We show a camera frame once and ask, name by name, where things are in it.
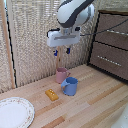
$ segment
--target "wood grain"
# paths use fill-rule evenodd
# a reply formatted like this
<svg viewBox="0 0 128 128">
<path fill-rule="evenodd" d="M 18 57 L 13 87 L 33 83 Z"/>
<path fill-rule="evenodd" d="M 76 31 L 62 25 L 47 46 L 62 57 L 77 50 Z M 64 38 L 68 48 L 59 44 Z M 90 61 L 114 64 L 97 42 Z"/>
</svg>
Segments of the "wood grain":
<svg viewBox="0 0 128 128">
<path fill-rule="evenodd" d="M 128 86 L 89 66 L 73 68 L 79 80 L 74 96 L 64 95 L 55 76 L 10 90 L 0 100 L 21 97 L 30 101 L 35 118 L 29 128 L 111 128 L 128 102 Z M 45 91 L 52 89 L 59 99 L 51 101 Z"/>
</svg>

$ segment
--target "cable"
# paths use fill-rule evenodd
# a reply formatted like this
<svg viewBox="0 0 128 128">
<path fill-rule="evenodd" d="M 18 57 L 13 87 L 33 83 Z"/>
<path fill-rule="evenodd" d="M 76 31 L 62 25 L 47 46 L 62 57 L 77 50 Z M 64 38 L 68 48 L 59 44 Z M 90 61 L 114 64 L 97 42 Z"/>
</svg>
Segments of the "cable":
<svg viewBox="0 0 128 128">
<path fill-rule="evenodd" d="M 114 27 L 111 27 L 111 28 L 109 28 L 109 29 L 103 30 L 103 31 L 101 31 L 101 32 L 92 33 L 92 34 L 85 34 L 85 35 L 80 35 L 80 36 L 96 35 L 96 34 L 98 34 L 98 33 L 102 33 L 102 32 L 105 32 L 105 31 L 107 31 L 107 30 L 110 30 L 110 29 L 112 29 L 112 28 L 115 28 L 115 27 L 117 27 L 117 26 L 119 26 L 119 25 L 123 24 L 123 23 L 124 23 L 124 22 L 126 22 L 126 21 L 128 21 L 128 19 L 127 19 L 127 20 L 125 20 L 125 21 L 123 21 L 123 22 L 121 22 L 120 24 L 117 24 L 117 25 L 116 25 L 116 26 L 114 26 Z"/>
</svg>

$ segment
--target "plate rim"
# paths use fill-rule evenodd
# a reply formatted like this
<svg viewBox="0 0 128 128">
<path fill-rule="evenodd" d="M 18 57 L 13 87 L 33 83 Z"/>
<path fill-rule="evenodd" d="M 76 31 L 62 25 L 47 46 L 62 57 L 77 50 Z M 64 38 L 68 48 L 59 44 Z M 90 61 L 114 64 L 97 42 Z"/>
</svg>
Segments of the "plate rim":
<svg viewBox="0 0 128 128">
<path fill-rule="evenodd" d="M 9 100 L 9 99 L 13 99 L 13 98 L 14 98 L 14 99 L 22 99 L 22 100 L 28 102 L 29 104 L 31 104 L 32 110 L 33 110 L 33 116 L 32 116 L 32 119 L 31 119 L 30 123 L 29 123 L 28 125 L 26 125 L 26 127 L 28 128 L 28 127 L 31 125 L 31 123 L 33 122 L 33 120 L 34 120 L 34 116 L 35 116 L 35 109 L 34 109 L 34 106 L 33 106 L 33 104 L 32 104 L 30 101 L 28 101 L 27 99 L 21 98 L 21 97 L 5 98 L 5 99 L 3 99 L 3 100 L 0 100 L 0 103 L 2 103 L 2 102 L 5 101 L 5 100 Z"/>
</svg>

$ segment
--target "cabinet drawer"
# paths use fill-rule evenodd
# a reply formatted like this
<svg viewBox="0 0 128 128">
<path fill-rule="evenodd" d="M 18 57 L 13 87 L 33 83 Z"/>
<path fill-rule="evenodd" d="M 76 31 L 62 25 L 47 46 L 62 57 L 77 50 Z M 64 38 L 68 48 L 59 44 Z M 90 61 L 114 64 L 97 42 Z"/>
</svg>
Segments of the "cabinet drawer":
<svg viewBox="0 0 128 128">
<path fill-rule="evenodd" d="M 103 32 L 96 35 L 95 41 L 128 50 L 128 36 L 126 35 Z"/>
<path fill-rule="evenodd" d="M 128 51 L 94 42 L 90 63 L 128 80 Z"/>
<path fill-rule="evenodd" d="M 97 31 L 102 31 L 104 29 L 109 29 L 124 20 L 128 19 L 128 16 L 121 15 L 112 15 L 112 14 L 100 14 L 98 29 Z M 128 21 L 124 22 L 118 27 L 113 28 L 112 30 L 115 32 L 128 34 Z"/>
</svg>

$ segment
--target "drawer handle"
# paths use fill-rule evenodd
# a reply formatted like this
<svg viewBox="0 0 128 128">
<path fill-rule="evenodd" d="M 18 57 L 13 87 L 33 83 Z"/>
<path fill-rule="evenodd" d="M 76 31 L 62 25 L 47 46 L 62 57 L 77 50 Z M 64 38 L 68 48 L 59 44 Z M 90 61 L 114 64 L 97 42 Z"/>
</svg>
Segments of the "drawer handle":
<svg viewBox="0 0 128 128">
<path fill-rule="evenodd" d="M 128 36 L 128 34 L 107 30 L 107 32 Z"/>
<path fill-rule="evenodd" d="M 110 62 L 110 63 L 112 63 L 112 64 L 115 64 L 115 65 L 117 65 L 117 66 L 121 66 L 120 64 L 118 64 L 118 63 L 116 63 L 116 62 L 113 62 L 113 61 L 110 61 L 110 60 L 108 60 L 108 59 L 106 59 L 106 58 L 103 58 L 103 57 L 100 57 L 100 56 L 97 56 L 98 58 L 100 58 L 100 59 L 102 59 L 102 60 L 105 60 L 105 61 L 107 61 L 107 62 Z"/>
</svg>

